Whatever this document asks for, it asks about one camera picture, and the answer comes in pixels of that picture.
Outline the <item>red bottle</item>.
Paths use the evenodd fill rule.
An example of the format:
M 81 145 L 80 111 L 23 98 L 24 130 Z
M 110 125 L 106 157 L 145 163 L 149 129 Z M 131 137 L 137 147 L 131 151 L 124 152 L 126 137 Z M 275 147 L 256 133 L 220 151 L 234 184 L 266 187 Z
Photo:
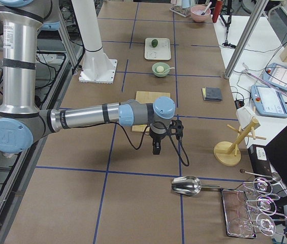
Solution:
M 213 14 L 212 14 L 212 22 L 213 23 L 216 23 L 218 20 L 218 17 L 221 13 L 221 10 L 222 10 L 222 3 L 223 3 L 223 0 L 217 0 L 216 1 L 215 7 L 213 10 Z

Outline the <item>wine glass middle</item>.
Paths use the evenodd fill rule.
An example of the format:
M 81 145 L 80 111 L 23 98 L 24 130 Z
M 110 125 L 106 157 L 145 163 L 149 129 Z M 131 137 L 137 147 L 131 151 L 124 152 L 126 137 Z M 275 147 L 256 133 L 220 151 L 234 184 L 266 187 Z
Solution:
M 287 216 L 277 211 L 274 200 L 268 196 L 258 196 L 254 200 L 246 200 L 247 210 L 254 216 L 265 214 L 270 216 L 274 221 L 285 221 Z

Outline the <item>grey folded cloth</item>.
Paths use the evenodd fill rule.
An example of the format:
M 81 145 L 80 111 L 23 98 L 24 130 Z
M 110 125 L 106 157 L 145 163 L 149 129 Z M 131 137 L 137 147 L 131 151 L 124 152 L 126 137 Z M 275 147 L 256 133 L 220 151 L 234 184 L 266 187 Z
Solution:
M 221 89 L 218 87 L 203 87 L 201 89 L 202 97 L 205 101 L 221 101 L 222 94 Z

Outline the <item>bamboo cutting board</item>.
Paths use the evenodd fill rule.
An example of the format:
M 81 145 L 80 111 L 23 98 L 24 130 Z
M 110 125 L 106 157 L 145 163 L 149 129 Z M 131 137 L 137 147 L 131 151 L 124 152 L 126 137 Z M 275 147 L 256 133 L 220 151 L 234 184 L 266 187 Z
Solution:
M 137 91 L 136 100 L 139 103 L 153 103 L 158 97 L 171 97 L 170 93 L 154 92 L 154 91 Z M 132 126 L 132 132 L 142 133 L 144 132 L 146 125 Z

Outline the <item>white bear tray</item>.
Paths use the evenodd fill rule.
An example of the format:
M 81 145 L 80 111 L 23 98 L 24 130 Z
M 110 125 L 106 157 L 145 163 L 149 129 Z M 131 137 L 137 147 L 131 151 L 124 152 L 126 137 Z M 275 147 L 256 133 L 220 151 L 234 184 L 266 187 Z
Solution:
M 157 40 L 157 46 L 152 46 L 152 41 Z M 170 60 L 171 45 L 168 38 L 146 38 L 144 48 L 144 58 L 146 60 Z

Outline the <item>white steamed bun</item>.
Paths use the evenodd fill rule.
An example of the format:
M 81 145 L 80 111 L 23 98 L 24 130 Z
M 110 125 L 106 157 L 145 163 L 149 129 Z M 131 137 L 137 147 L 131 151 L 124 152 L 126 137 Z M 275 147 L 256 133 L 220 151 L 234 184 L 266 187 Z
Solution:
M 163 66 L 157 66 L 157 67 L 156 67 L 156 72 L 157 72 L 157 73 L 160 73 L 160 74 L 161 74 L 161 73 L 164 72 L 164 70 L 165 70 L 165 69 L 164 69 Z

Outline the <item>near teach pendant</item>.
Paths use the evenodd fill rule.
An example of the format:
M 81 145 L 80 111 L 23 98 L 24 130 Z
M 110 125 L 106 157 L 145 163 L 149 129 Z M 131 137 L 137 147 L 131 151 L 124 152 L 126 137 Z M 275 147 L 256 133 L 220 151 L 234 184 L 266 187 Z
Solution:
M 256 111 L 261 116 L 287 118 L 287 106 L 282 95 L 275 89 L 261 86 L 251 86 L 251 98 Z

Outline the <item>pink bowl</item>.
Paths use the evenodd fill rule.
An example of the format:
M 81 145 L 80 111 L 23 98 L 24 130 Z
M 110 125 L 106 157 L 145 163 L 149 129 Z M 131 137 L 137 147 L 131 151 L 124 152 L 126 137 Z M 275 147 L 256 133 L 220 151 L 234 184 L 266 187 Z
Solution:
M 211 10 L 207 9 L 206 7 L 202 5 L 196 5 L 191 7 L 190 9 L 190 15 L 194 22 L 204 22 L 206 21 L 211 14 Z

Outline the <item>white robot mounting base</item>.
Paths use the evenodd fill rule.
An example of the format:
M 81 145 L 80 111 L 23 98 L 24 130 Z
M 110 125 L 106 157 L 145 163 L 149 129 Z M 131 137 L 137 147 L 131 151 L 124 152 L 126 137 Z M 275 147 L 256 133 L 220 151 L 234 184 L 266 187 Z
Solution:
M 73 1 L 73 7 L 85 49 L 79 81 L 113 83 L 117 60 L 103 50 L 94 1 Z

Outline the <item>green avocado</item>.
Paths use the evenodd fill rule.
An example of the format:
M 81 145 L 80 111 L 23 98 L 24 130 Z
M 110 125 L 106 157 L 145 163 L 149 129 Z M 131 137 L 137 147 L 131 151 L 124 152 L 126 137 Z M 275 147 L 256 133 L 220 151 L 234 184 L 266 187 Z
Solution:
M 157 39 L 153 39 L 151 41 L 151 47 L 156 48 L 158 46 L 158 40 Z

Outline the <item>white paper cup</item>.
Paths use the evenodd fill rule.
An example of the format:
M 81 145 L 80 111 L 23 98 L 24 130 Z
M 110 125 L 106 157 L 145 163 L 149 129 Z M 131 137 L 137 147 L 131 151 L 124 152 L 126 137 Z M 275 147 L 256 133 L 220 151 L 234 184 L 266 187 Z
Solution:
M 245 129 L 249 125 L 255 115 L 255 112 L 247 106 L 241 107 L 236 111 L 236 116 L 242 129 Z

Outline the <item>light green bowl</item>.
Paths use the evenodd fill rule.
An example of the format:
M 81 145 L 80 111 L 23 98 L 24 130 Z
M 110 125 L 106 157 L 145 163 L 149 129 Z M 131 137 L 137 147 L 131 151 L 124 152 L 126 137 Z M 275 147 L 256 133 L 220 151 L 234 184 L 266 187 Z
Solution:
M 158 62 L 152 65 L 152 72 L 156 77 L 166 77 L 169 73 L 170 66 L 164 62 Z

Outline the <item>far teach pendant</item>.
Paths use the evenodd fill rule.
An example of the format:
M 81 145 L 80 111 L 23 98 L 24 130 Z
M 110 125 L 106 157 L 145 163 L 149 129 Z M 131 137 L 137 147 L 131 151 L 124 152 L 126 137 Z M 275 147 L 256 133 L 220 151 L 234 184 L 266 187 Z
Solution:
M 287 67 L 278 63 L 271 63 L 265 68 L 263 80 L 287 92 Z

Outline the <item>wine glass far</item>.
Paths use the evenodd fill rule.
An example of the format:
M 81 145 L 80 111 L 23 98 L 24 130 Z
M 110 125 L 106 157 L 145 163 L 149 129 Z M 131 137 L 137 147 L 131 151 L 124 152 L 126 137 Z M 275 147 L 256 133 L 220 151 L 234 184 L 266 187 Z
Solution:
M 253 181 L 243 182 L 242 190 L 247 194 L 248 198 L 256 198 L 260 195 L 268 196 L 272 199 L 280 198 L 278 194 L 273 193 L 272 185 L 263 177 L 257 177 Z

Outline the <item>wine glass near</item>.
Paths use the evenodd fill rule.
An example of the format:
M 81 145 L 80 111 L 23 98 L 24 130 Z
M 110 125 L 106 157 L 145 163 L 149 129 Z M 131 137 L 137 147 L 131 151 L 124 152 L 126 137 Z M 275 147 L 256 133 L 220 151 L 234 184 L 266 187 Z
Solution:
M 252 238 L 259 230 L 265 236 L 273 236 L 276 226 L 271 217 L 266 214 L 259 214 L 255 219 L 235 218 L 228 223 L 228 232 L 238 238 Z

